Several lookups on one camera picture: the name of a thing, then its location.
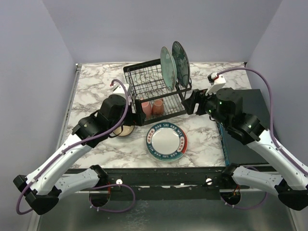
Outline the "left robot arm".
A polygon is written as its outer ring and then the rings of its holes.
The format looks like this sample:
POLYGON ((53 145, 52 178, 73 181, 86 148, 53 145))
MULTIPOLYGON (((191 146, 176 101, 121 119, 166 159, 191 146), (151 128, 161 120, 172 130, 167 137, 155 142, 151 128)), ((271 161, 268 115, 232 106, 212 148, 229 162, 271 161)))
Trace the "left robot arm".
POLYGON ((138 107, 132 111, 127 100, 116 94, 105 99, 99 110, 79 120, 62 146, 40 167, 28 175, 18 175, 13 183, 21 192, 31 211, 43 215, 60 199, 77 191, 102 190, 109 182, 108 174, 92 165, 79 174, 64 177, 64 173, 83 155, 122 126, 142 126, 146 115, 138 107))

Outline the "blue ceramic plate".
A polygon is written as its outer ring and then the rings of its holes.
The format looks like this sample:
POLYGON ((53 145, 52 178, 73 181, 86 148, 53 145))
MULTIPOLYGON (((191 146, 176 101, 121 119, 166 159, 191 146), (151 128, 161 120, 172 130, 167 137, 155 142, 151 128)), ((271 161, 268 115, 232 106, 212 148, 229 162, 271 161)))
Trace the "blue ceramic plate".
POLYGON ((182 87, 187 87, 190 81, 190 64, 186 51, 178 41, 173 42, 172 56, 176 64, 178 82, 182 87))

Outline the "pink printed coffee mug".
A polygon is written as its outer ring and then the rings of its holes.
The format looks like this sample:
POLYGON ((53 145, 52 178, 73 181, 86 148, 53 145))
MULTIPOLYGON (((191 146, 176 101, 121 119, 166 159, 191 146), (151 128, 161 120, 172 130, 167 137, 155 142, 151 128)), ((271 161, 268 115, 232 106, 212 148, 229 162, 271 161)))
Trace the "pink printed coffee mug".
POLYGON ((164 113, 164 102, 163 98, 154 101, 152 106, 152 114, 160 116, 164 113))

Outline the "light blue floral plate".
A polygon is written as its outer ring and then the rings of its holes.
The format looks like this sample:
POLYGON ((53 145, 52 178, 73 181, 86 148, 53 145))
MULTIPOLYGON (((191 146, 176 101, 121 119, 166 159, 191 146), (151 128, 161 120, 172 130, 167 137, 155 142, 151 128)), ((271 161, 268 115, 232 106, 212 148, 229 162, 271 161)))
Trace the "light blue floral plate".
POLYGON ((164 83, 169 91, 173 91, 177 80, 175 60, 167 47, 162 47, 160 52, 161 72, 164 83))

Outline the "black wire dish rack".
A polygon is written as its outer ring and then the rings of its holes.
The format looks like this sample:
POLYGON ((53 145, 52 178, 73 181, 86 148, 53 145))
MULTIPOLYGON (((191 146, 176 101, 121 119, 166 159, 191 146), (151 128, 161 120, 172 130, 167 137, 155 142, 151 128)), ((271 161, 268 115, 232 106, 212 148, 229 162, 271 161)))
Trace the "black wire dish rack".
POLYGON ((189 80, 186 87, 176 82, 174 89, 168 90, 163 80, 160 59, 127 65, 123 67, 123 72, 126 82, 131 86, 133 112, 141 110, 141 103, 149 102, 153 106, 156 100, 163 99, 163 114, 151 115, 145 119, 145 125, 186 114, 182 101, 192 89, 192 81, 189 80))

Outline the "plain pink mug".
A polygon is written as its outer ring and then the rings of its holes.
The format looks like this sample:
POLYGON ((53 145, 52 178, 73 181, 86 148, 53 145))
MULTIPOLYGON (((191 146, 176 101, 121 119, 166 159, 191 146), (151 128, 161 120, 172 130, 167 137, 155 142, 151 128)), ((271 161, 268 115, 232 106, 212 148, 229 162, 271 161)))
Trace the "plain pink mug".
POLYGON ((143 112, 146 114, 146 118, 149 119, 152 115, 152 106, 149 101, 142 102, 141 107, 143 112))

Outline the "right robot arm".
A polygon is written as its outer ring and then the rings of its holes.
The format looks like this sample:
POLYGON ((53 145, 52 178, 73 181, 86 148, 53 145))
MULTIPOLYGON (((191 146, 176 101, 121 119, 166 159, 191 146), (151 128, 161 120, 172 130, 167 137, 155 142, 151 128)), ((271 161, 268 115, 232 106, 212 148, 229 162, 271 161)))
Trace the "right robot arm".
POLYGON ((271 130, 265 127, 254 114, 243 110, 243 95, 240 90, 222 88, 216 94, 206 95, 205 90, 194 90, 182 101, 186 113, 205 115, 224 127, 226 132, 241 144, 263 157, 277 172, 277 175, 262 173, 230 164, 222 172, 222 185, 228 189, 245 185, 271 193, 287 207, 300 211, 308 206, 308 175, 289 151, 271 137, 271 130))

